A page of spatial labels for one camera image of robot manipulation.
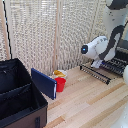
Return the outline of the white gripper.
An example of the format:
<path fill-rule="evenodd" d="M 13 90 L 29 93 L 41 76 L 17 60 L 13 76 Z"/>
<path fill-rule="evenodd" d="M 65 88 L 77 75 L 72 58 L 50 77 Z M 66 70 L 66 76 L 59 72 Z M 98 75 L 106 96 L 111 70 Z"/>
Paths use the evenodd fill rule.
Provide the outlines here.
<path fill-rule="evenodd" d="M 101 64 L 102 64 L 102 60 L 94 60 L 93 63 L 91 64 L 91 67 L 98 69 Z"/>

